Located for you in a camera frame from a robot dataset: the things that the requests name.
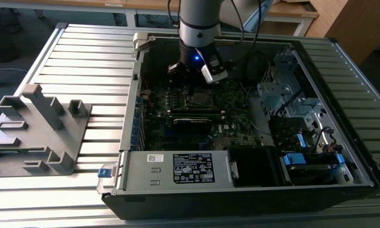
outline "floor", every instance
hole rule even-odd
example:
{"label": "floor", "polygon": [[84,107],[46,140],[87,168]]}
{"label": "floor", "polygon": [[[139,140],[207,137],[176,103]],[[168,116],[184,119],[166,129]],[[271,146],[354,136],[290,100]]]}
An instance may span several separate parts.
{"label": "floor", "polygon": [[[46,10],[43,19],[38,19],[34,10],[19,9],[18,15],[23,31],[14,34],[16,46],[20,50],[20,58],[8,63],[0,63],[0,68],[22,68],[28,70],[39,55],[39,52],[51,36],[55,26],[59,22],[91,25],[127,25],[124,15],[114,15],[112,13],[91,13],[91,12],[66,12]],[[152,28],[174,28],[167,16],[139,16],[139,25]],[[224,27],[223,30],[236,31],[236,29]],[[380,55],[374,53],[361,66],[370,81],[380,92]],[[23,78],[22,71],[0,71],[0,97],[12,95]]]}

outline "desk leg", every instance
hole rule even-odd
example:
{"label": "desk leg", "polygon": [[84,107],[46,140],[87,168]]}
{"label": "desk leg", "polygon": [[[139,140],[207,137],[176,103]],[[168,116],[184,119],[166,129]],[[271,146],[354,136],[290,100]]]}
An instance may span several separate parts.
{"label": "desk leg", "polygon": [[38,18],[44,18],[44,10],[43,9],[40,9],[40,10],[35,9],[34,11],[36,13]]}
{"label": "desk leg", "polygon": [[138,26],[138,16],[135,9],[126,9],[127,26],[135,28]]}
{"label": "desk leg", "polygon": [[294,32],[294,36],[303,37],[306,36],[306,33],[310,29],[311,23],[314,21],[314,18],[305,18],[302,23],[298,26],[298,29]]}

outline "white label sticker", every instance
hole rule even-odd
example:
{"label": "white label sticker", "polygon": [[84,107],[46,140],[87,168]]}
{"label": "white label sticker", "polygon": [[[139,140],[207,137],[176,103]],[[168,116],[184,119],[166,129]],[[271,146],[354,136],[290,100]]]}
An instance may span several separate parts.
{"label": "white label sticker", "polygon": [[163,154],[148,154],[148,162],[163,162],[164,155]]}
{"label": "white label sticker", "polygon": [[122,4],[110,4],[110,3],[106,3],[104,5],[106,5],[106,6],[114,6],[114,7],[123,7]]}

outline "warning label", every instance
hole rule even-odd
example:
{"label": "warning label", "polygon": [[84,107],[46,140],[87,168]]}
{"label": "warning label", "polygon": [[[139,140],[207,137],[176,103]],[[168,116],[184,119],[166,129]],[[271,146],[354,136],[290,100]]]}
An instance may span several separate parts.
{"label": "warning label", "polygon": [[215,182],[211,153],[174,154],[174,181],[176,184]]}

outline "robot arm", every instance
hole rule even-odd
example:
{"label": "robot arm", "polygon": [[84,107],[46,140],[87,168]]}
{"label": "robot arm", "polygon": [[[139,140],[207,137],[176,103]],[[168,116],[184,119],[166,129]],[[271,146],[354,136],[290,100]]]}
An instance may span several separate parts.
{"label": "robot arm", "polygon": [[214,44],[223,1],[182,0],[180,5],[180,62],[190,67],[202,67],[210,84],[228,76]]}

